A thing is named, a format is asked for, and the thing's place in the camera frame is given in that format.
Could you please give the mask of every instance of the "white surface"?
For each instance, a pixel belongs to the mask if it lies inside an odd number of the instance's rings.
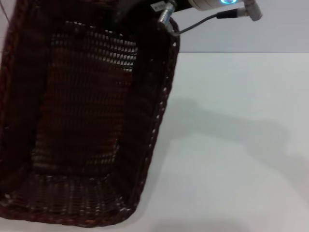
[[[126,222],[0,232],[308,232],[309,54],[181,54],[149,177]]]
[[[11,15],[15,0],[2,1]],[[181,52],[309,52],[309,1],[258,0],[258,3],[264,14],[260,21],[252,22],[249,18],[212,20],[182,36]],[[218,11],[189,9],[173,17],[184,29]]]

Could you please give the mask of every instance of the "wicker basket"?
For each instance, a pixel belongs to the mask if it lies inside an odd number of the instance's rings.
[[[107,29],[115,2],[17,0],[0,77],[1,217],[94,227],[136,210],[179,39],[154,19]]]

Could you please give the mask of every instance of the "dark brown wicker basket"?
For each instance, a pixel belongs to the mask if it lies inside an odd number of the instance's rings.
[[[154,19],[107,29],[116,2],[17,0],[0,77],[1,217],[94,227],[136,210],[179,39]]]

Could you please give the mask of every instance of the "white table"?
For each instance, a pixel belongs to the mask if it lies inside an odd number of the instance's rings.
[[[309,54],[181,54],[142,201],[83,229],[0,219],[0,232],[308,232]]]

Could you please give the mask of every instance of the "cable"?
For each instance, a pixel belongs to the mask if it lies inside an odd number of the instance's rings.
[[[3,12],[4,16],[6,17],[6,20],[8,21],[8,23],[10,23],[10,20],[8,18],[8,15],[6,14],[6,11],[4,9],[4,6],[2,4],[2,1],[0,0],[0,8],[1,8],[1,11]]]
[[[222,11],[222,12],[218,12],[214,15],[208,16],[208,17],[204,18],[203,20],[201,20],[201,21],[193,24],[192,26],[189,26],[188,28],[183,29],[181,31],[178,31],[178,32],[170,31],[170,34],[172,36],[175,36],[175,37],[180,36],[181,34],[187,32],[189,30],[192,30],[193,28],[196,28],[197,26],[201,25],[202,23],[205,23],[206,21],[213,19],[213,18],[218,18],[218,19],[221,19],[221,18],[238,18],[238,17],[243,17],[243,16],[248,16],[245,8],[238,8],[238,9],[233,9],[233,10],[229,10],[229,11]]]

